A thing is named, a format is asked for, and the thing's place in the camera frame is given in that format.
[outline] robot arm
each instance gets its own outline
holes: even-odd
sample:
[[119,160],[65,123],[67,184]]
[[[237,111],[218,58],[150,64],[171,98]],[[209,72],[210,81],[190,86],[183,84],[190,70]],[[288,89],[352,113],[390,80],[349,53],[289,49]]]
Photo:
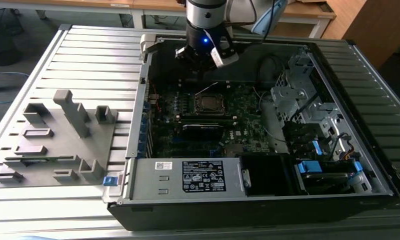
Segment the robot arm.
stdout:
[[194,72],[206,72],[238,60],[223,15],[226,0],[187,0],[186,45],[175,58]]
[[[186,0],[183,2],[178,0],[177,2],[186,7],[186,44],[175,51],[175,59],[201,76],[203,72],[238,60],[223,19],[225,11],[226,16],[230,16],[229,11],[242,9],[241,6],[246,1]],[[288,0],[251,0],[253,11],[250,12],[254,16],[255,12],[261,14],[250,28],[253,33],[266,34],[266,30],[274,28],[286,3]]]

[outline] gray plastic block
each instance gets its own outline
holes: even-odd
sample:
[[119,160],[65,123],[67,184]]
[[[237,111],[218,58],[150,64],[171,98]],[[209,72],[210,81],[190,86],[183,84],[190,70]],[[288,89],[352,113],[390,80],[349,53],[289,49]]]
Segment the gray plastic block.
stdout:
[[94,117],[98,124],[113,124],[115,122],[115,117],[107,106],[95,107]]
[[[78,136],[59,108],[49,109],[49,114],[41,115],[43,124],[31,125],[26,122],[23,130],[50,128],[54,134],[53,137],[27,138],[22,136],[22,133],[18,135],[15,146],[19,146],[22,150],[26,150],[23,149],[25,146],[43,146],[46,152],[42,155],[26,153],[26,155],[14,155],[13,151],[7,151],[7,155],[3,156],[0,154],[0,158],[3,157],[1,171],[13,170],[22,175],[19,182],[14,180],[7,182],[3,180],[5,183],[0,182],[0,188],[79,186],[102,183],[102,178],[97,176],[101,176],[106,169],[115,124],[98,124],[94,112],[95,109],[85,110],[89,119],[85,122],[89,136],[85,138]],[[110,110],[110,112],[117,118],[117,111]],[[81,159],[87,165],[87,167],[81,168],[85,170],[85,177],[78,172]],[[69,169],[77,178],[73,181],[57,181],[53,177],[54,170]]]
[[49,113],[42,103],[29,103],[23,110],[23,117],[30,124],[43,124],[42,116]]
[[58,182],[74,182],[78,178],[75,172],[71,169],[54,169],[53,176]]
[[67,89],[55,90],[53,102],[59,105],[65,113],[65,117],[79,138],[85,138],[89,135],[89,129],[85,125],[86,111],[81,106],[81,103],[73,103],[71,91],[69,91]]
[[59,165],[62,165],[62,166],[71,166],[71,165],[75,165],[75,166],[78,166],[79,165],[79,161],[81,161],[81,159],[79,159],[79,157],[75,155],[75,156],[73,156],[71,158],[58,158],[57,160],[55,160],[58,163],[59,163]]
[[81,103],[74,103],[74,104],[77,105],[77,112],[81,116],[81,119],[83,122],[86,122],[89,120],[89,115],[87,115],[86,109]]
[[1,184],[14,184],[19,183],[23,176],[17,171],[0,172],[0,183]]
[[22,136],[25,138],[50,138],[53,137],[53,131],[50,128],[35,128],[35,129],[26,129],[22,132]]
[[17,146],[14,150],[15,155],[43,155],[46,154],[47,149],[45,146]]
[[9,168],[22,168],[27,165],[21,159],[3,160],[2,164],[5,164]]
[[103,169],[95,159],[93,160],[91,167],[87,165],[83,159],[81,160],[78,173],[82,175],[86,181],[95,181],[103,177]]

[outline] floor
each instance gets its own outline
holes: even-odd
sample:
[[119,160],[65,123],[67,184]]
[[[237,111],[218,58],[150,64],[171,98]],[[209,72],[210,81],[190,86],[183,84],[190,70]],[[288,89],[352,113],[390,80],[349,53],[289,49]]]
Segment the floor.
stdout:
[[[55,34],[61,24],[121,27],[119,17],[110,13],[83,13],[46,11],[46,20],[39,20],[33,10],[19,10],[18,17],[25,32],[13,37],[14,44],[22,51],[22,60],[5,67],[0,72],[22,72],[29,74],[37,64],[43,50]],[[154,24],[150,16],[146,16],[146,27],[155,29],[185,29],[185,19],[174,16],[161,17],[162,24]],[[380,69],[382,77],[400,96],[400,58],[393,56]],[[25,77],[21,75],[0,75],[0,101],[11,101],[23,85]],[[0,120],[10,104],[0,104]]]

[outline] wooden desk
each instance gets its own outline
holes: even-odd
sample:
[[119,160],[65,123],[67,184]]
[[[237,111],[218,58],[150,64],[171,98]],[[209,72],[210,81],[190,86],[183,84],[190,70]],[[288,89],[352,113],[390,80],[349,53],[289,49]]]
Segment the wooden desk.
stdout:
[[[185,8],[174,0],[133,0],[131,5],[134,28],[145,28],[143,15],[185,16]],[[294,2],[285,7],[273,35],[320,38],[334,17],[316,3]]]
[[326,0],[326,3],[337,18],[322,38],[353,40],[378,68],[400,46],[400,0]]
[[[137,29],[145,28],[145,15],[185,17],[175,0],[0,0],[0,8],[130,14]],[[320,38],[334,17],[317,4],[294,2],[285,7],[273,35]]]

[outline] desk leg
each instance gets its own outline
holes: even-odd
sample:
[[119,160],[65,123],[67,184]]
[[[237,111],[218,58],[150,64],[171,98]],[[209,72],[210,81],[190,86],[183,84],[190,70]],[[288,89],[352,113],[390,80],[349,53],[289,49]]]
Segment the desk leg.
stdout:
[[122,13],[119,13],[118,16],[119,16],[121,26],[123,28],[131,28],[131,26],[130,26],[130,20],[131,20],[130,14],[122,14]]
[[46,19],[46,11],[45,10],[35,10],[37,16],[41,20]]
[[145,15],[142,9],[131,9],[133,25],[135,29],[145,28]]
[[312,31],[309,33],[309,38],[318,39],[321,38],[322,33],[325,32],[326,26],[329,24],[330,19],[320,18],[317,24],[313,26]]

